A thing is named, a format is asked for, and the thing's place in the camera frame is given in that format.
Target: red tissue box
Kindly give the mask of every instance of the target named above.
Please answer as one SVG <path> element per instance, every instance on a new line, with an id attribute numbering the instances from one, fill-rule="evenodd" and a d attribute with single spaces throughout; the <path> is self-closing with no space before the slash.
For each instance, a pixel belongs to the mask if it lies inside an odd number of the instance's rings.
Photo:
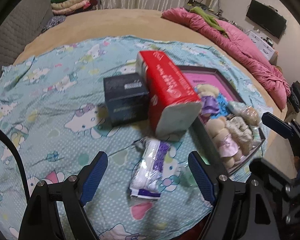
<path id="1" fill-rule="evenodd" d="M 150 92 L 148 117 L 156 136 L 187 130 L 202 104 L 180 69 L 162 51 L 140 51 L 136 72 Z"/>

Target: metal screw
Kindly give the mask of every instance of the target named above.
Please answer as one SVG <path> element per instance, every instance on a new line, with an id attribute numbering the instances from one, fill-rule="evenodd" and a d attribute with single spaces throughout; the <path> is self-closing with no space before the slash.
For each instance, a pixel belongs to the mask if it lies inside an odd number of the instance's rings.
<path id="1" fill-rule="evenodd" d="M 228 177 L 226 175 L 221 174 L 219 176 L 219 179 L 222 180 L 222 181 L 226 181 L 228 179 Z"/>
<path id="2" fill-rule="evenodd" d="M 255 180 L 255 179 L 253 179 L 253 180 L 251 181 L 251 184 L 252 184 L 253 186 L 258 186 L 258 185 L 259 185 L 259 182 L 258 182 L 257 180 Z"/>
<path id="3" fill-rule="evenodd" d="M 45 183 L 44 180 L 40 180 L 40 181 L 37 183 L 37 185 L 38 185 L 39 187 L 42 187 L 42 186 L 44 185 L 44 183 Z"/>
<path id="4" fill-rule="evenodd" d="M 77 176 L 76 175 L 71 175 L 68 179 L 71 182 L 75 182 L 77 180 Z"/>
<path id="5" fill-rule="evenodd" d="M 287 224 L 287 225 L 290 223 L 290 220 L 291 220 L 291 217 L 290 217 L 290 215 L 288 215 L 288 216 L 286 217 L 286 224 Z"/>

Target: gray pillow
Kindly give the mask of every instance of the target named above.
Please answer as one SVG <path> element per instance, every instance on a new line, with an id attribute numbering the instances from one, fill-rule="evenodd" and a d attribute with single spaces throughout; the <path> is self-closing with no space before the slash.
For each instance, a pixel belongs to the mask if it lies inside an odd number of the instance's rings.
<path id="1" fill-rule="evenodd" d="M 13 64 L 53 17 L 50 0 L 22 0 L 0 26 L 0 77 L 2 66 Z"/>

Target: television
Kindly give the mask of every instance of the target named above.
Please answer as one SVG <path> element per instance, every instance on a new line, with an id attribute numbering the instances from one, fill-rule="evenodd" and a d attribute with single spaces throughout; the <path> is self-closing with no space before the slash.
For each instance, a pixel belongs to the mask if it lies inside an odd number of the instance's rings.
<path id="1" fill-rule="evenodd" d="M 280 38 L 286 28 L 287 20 L 285 18 L 279 15 L 274 8 L 256 0 L 251 0 L 246 16 L 277 38 Z"/>

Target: hello kitty bedsheet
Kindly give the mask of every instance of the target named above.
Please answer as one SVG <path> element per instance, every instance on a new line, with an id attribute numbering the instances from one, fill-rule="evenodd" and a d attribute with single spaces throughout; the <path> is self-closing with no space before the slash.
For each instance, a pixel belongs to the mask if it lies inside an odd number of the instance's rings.
<path id="1" fill-rule="evenodd" d="M 147 121 L 112 128 L 104 106 L 103 78 L 135 71 L 138 51 L 163 50 L 176 65 L 217 68 L 243 100 L 262 114 L 271 111 L 251 80 L 210 46 L 106 37 L 65 45 L 25 62 L 3 67 L 0 78 L 0 129 L 19 151 L 32 193 L 36 183 L 63 181 L 77 174 L 98 151 L 109 165 L 87 215 L 100 239 L 171 239 L 192 228 L 211 207 L 187 183 L 188 154 L 198 148 L 189 131 L 171 135 L 175 150 L 166 155 L 157 202 L 135 202 L 128 195 L 141 159 L 133 142 L 151 135 Z M 262 127 L 264 134 L 269 130 Z M 266 142 L 256 156 L 261 156 Z M 248 163 L 234 174 L 243 181 Z M 17 239 L 26 200 L 15 160 L 0 142 L 0 230 Z M 62 205 L 58 206 L 67 239 L 73 239 Z"/>

